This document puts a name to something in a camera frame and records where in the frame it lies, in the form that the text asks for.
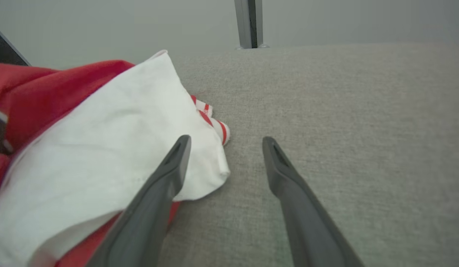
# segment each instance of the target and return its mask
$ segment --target gray fabric surface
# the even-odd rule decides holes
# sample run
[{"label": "gray fabric surface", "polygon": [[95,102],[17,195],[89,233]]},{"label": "gray fabric surface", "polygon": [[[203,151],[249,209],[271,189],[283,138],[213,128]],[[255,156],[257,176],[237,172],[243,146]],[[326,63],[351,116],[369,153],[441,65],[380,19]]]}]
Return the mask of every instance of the gray fabric surface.
[{"label": "gray fabric surface", "polygon": [[459,46],[253,49],[173,62],[189,93],[231,128],[232,174],[182,204],[160,266],[292,266],[265,135],[365,265],[459,266]]}]

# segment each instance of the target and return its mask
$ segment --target couch cushion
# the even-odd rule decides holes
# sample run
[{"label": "couch cushion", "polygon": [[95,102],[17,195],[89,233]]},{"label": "couch cushion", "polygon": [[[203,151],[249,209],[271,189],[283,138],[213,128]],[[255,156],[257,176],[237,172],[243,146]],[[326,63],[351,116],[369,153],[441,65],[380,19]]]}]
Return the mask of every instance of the couch cushion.
[{"label": "couch cushion", "polygon": [[459,46],[252,49],[173,62],[189,93],[231,127],[232,175],[181,205],[161,266],[292,266],[265,135],[365,265],[459,266]]}]

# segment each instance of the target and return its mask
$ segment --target red fabric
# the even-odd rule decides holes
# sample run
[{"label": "red fabric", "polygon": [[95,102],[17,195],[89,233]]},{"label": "red fabric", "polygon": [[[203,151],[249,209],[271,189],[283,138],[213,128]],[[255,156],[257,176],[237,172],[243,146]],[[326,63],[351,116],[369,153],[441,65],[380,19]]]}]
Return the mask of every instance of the red fabric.
[{"label": "red fabric", "polygon": [[[133,64],[121,60],[104,61],[64,71],[0,64],[0,111],[8,116],[5,137],[14,148],[15,154],[97,89],[131,67]],[[14,155],[0,154],[0,185]],[[169,223],[179,205],[178,202],[173,203]],[[83,266],[116,218],[117,216],[68,252],[56,266]]]}]

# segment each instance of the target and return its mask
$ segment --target white cloth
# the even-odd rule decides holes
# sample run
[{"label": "white cloth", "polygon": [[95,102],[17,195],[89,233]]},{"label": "white cloth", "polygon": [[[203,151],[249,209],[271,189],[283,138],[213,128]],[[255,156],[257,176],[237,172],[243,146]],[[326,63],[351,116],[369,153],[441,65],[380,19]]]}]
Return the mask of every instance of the white cloth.
[{"label": "white cloth", "polygon": [[195,200],[229,169],[220,137],[161,51],[89,96],[10,166],[0,190],[0,267],[52,266],[130,203],[181,135],[192,145],[175,201]]}]

